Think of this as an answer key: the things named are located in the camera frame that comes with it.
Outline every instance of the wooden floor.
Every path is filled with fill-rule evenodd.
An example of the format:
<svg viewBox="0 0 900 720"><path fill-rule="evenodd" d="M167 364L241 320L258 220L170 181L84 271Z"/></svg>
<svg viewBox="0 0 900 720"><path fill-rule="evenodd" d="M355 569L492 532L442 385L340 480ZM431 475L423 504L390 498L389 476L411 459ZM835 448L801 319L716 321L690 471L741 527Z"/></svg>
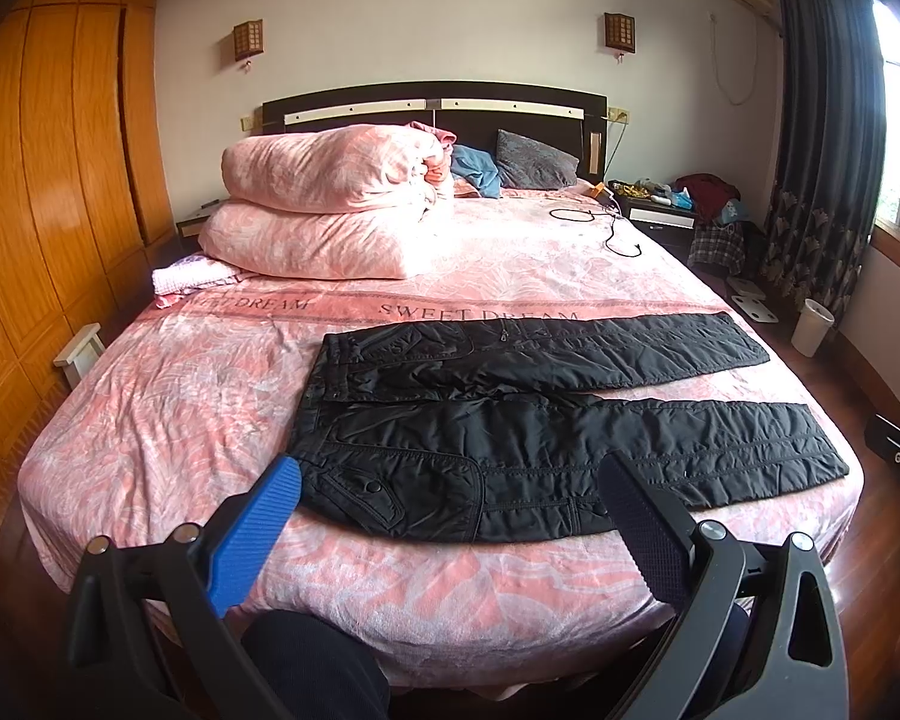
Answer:
<svg viewBox="0 0 900 720"><path fill-rule="evenodd" d="M900 483L893 469L864 445L872 405L828 360L826 351L808 360L789 346L791 329L784 323L758 327L844 433L864 466L860 506L827 570L847 645L851 717L863 720L892 678L893 645L900 630ZM19 509L7 517L0 555L0 662L14 664L31 702L47 707L55 681L64 596L40 567ZM434 720L463 714L469 715L468 720L535 714L527 712L529 694L490 704L450 691L428 693L420 698ZM394 717L421 716L421 706L417 699L400 699L394 702ZM435 707L442 710L435 712Z"/></svg>
<svg viewBox="0 0 900 720"><path fill-rule="evenodd" d="M900 480L864 444L874 407L828 359L807 359L789 344L792 325L763 325L768 341L847 437L864 469L864 491L850 531L827 567L850 671L850 716L866 718L893 677L900 632Z"/></svg>

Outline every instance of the dark wooden headboard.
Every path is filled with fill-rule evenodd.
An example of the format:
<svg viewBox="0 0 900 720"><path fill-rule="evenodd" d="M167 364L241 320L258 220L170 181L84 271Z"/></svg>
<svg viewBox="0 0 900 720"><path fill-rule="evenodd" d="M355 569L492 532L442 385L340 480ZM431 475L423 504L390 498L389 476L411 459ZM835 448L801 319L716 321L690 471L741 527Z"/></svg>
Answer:
<svg viewBox="0 0 900 720"><path fill-rule="evenodd" d="M369 103L396 110L373 111ZM353 113L349 106L357 106ZM303 121L294 121L303 115ZM607 98L586 92L495 81L404 81L348 86L263 105L263 132L312 132L348 124L425 122L458 142L496 153L497 130L547 143L580 159L578 175L602 180L607 160Z"/></svg>

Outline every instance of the white wall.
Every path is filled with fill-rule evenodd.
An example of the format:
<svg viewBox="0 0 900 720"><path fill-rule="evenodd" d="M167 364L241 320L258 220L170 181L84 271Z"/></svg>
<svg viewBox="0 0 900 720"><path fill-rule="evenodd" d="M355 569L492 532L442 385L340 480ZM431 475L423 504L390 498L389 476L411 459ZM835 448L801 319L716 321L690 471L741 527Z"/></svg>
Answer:
<svg viewBox="0 0 900 720"><path fill-rule="evenodd" d="M840 329L900 401L900 268L874 248Z"/></svg>
<svg viewBox="0 0 900 720"><path fill-rule="evenodd" d="M622 65L601 48L605 11L636 18L637 52ZM754 15L734 0L158 0L157 107L173 210L179 218L221 195L221 152L265 100L431 79L605 94L632 120L612 175L714 172L763 209L779 39L756 23L756 93L731 107L713 79L708 11L719 20L721 78L739 98L754 66ZM244 74L227 36L261 18L266 53Z"/></svg>

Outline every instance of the power cord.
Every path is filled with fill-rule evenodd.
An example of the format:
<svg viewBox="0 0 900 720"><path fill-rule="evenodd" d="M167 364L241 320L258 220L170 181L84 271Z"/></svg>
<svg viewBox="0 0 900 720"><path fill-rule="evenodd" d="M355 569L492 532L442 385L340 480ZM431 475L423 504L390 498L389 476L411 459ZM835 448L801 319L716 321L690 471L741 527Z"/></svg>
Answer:
<svg viewBox="0 0 900 720"><path fill-rule="evenodd" d="M613 147L610 159L607 160L607 167L604 170L604 182L607 181L607 175L610 173L610 165L613 164L613 157L617 155L617 149L620 148L620 143L623 143L624 135L626 134L626 122L620 122L620 124L620 137L617 138L617 145Z"/></svg>
<svg viewBox="0 0 900 720"><path fill-rule="evenodd" d="M760 63L760 31L756 13L754 13L754 75L751 78L751 90L746 93L746 97L740 100L739 103L730 96L730 92L725 90L724 84L720 81L720 65L717 62L717 17L712 13L710 14L710 59L713 64L713 76L717 79L717 88L727 98L727 102L735 108L749 103L756 91L756 74Z"/></svg>
<svg viewBox="0 0 900 720"><path fill-rule="evenodd" d="M573 215L569 215L568 217L564 215L562 217L561 215L557 214L581 214L583 215L583 218L574 218ZM617 212L615 212L613 209L608 209L597 214L589 210L588 208L553 208L550 210L550 215L552 215L553 218L558 218L562 221L580 221L581 223L596 221L597 217L610 217L610 234L607 236L607 240L604 241L605 249L611 254L616 254L618 257L626 257L629 259L639 257L641 254L643 254L643 250L641 250L639 244L634 244L634 246L636 247L636 254L627 254L624 251L617 251L610 245L610 241L612 241L613 236L616 235L615 225L617 223L617 217L619 215L619 207L617 208Z"/></svg>

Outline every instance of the gray pillow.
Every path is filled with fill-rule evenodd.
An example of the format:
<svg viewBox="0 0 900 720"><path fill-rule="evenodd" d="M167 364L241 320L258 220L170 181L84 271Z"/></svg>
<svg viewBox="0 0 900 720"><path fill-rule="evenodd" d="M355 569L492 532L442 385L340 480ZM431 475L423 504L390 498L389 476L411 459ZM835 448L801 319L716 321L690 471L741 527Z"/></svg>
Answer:
<svg viewBox="0 0 900 720"><path fill-rule="evenodd" d="M563 189L577 183L580 161L533 138L497 130L497 170L508 189Z"/></svg>

